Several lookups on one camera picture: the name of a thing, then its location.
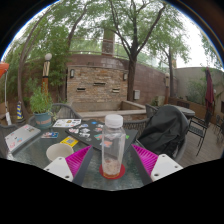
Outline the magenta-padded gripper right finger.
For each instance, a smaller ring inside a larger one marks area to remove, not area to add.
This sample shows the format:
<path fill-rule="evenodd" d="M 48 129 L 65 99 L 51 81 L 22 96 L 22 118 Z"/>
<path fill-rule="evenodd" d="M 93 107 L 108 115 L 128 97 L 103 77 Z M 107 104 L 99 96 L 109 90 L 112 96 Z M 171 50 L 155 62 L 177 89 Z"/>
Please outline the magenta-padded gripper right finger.
<path fill-rule="evenodd" d="M 153 152 L 134 144 L 131 145 L 130 152 L 144 185 L 157 181 L 182 169 L 182 166 L 166 154 L 156 155 Z"/>

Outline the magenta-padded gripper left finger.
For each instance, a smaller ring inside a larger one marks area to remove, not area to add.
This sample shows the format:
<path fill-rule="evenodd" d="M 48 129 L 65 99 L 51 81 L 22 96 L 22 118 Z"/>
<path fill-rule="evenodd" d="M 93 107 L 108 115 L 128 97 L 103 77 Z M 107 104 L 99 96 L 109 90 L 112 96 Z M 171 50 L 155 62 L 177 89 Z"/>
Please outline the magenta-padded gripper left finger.
<path fill-rule="evenodd" d="M 93 146 L 90 145 L 66 158 L 56 158 L 44 170 L 81 186 L 92 156 Z"/>

